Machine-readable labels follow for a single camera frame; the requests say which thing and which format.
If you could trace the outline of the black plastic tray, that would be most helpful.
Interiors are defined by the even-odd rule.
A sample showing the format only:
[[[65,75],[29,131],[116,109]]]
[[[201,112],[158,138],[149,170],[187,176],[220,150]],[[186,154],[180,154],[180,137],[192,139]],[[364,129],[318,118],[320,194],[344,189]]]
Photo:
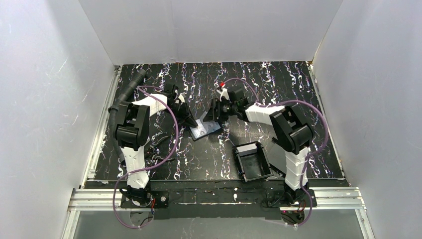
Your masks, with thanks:
[[[239,157],[235,152],[238,145],[235,145],[232,148],[234,159],[238,163],[243,180],[245,182],[250,182],[264,180],[273,176],[264,146],[258,141],[245,144],[250,143],[255,143],[257,145],[257,152],[255,154]]]

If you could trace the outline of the white credit card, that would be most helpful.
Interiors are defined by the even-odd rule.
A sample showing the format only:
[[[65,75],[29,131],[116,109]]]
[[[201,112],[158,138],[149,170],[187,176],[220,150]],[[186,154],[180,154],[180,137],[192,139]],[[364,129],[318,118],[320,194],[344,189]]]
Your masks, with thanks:
[[[204,134],[206,132],[206,129],[200,119],[196,120],[198,126],[195,128],[195,132],[197,134]]]

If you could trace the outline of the aluminium frame rail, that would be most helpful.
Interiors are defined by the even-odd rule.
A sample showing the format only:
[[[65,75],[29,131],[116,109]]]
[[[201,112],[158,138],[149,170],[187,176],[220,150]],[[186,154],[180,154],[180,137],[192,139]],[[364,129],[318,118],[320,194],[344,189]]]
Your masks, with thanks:
[[[111,188],[72,193],[64,239],[192,237],[194,219],[211,237],[364,238],[374,233],[357,187],[313,187],[311,198],[289,204],[279,186],[236,182],[170,182],[134,203]]]

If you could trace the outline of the black tray lid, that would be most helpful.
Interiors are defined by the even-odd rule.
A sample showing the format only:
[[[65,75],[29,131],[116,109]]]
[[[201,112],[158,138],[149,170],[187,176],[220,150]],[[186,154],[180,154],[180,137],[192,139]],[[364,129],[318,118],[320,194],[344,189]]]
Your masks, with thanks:
[[[266,146],[267,150],[267,157],[270,163],[270,169],[272,169],[277,175],[285,178],[286,176],[286,155],[285,150],[275,144],[274,142],[270,142],[268,146]]]

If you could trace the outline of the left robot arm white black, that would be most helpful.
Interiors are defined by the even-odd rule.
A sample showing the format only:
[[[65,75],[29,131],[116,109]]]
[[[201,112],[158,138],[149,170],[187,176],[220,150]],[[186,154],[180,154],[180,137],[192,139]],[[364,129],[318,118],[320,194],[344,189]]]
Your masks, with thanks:
[[[149,181],[145,170],[145,145],[149,142],[150,117],[160,111],[169,112],[177,120],[176,125],[197,127],[188,104],[174,84],[165,84],[159,92],[137,102],[128,102],[135,86],[126,87],[109,108],[109,127],[115,139],[114,145],[128,171],[127,188],[120,192],[130,199],[147,199]]]

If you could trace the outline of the black pliers tool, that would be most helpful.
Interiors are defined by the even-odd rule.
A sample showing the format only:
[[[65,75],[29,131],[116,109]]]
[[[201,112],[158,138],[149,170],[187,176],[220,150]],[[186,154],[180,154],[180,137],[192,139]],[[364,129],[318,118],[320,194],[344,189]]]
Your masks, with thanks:
[[[157,140],[155,143],[151,142],[148,143],[145,147],[144,147],[144,159],[146,163],[151,163],[151,162],[161,162],[163,161],[165,158],[161,157],[159,155],[159,146],[166,140],[168,140],[170,138],[170,136],[164,136],[162,138],[160,138],[159,140]]]

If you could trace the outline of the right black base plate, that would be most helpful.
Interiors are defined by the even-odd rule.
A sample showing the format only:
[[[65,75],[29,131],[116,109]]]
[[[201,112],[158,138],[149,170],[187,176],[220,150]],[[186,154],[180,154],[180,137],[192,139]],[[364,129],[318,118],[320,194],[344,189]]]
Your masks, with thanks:
[[[262,206],[264,208],[292,207],[300,211],[308,207],[316,207],[317,200],[311,189],[307,193],[302,189],[290,193],[282,189],[271,188],[265,191]]]

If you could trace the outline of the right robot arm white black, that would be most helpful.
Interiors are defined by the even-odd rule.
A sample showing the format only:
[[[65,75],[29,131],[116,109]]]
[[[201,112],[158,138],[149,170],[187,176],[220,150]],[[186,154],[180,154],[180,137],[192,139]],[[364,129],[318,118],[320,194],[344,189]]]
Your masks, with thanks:
[[[289,203],[301,200],[308,189],[306,157],[310,154],[310,143],[315,135],[304,115],[295,106],[286,104],[253,104],[242,89],[219,87],[217,92],[219,97],[211,100],[204,121],[223,123],[230,116],[237,116],[245,122],[272,126],[276,135],[275,143],[285,151],[287,172],[284,197]]]

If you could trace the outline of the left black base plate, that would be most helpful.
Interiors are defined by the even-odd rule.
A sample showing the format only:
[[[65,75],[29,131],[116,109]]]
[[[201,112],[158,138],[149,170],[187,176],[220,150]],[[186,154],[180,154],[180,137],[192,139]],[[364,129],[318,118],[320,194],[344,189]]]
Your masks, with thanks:
[[[120,207],[124,209],[162,209],[169,206],[169,192],[167,191],[150,191],[141,196],[131,195],[122,190],[121,194]]]

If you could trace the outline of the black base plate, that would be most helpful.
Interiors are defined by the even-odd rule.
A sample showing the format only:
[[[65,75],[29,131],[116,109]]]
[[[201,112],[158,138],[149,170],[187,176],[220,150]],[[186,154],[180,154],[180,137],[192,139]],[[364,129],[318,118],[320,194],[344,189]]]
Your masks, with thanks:
[[[307,193],[302,189],[290,193],[282,189],[271,188],[265,191],[262,206],[264,208],[292,207],[300,211],[308,207],[316,207],[317,200],[311,189]]]
[[[120,207],[124,209],[162,209],[169,206],[169,192],[167,191],[150,191],[141,196],[131,195],[122,190],[121,194]]]

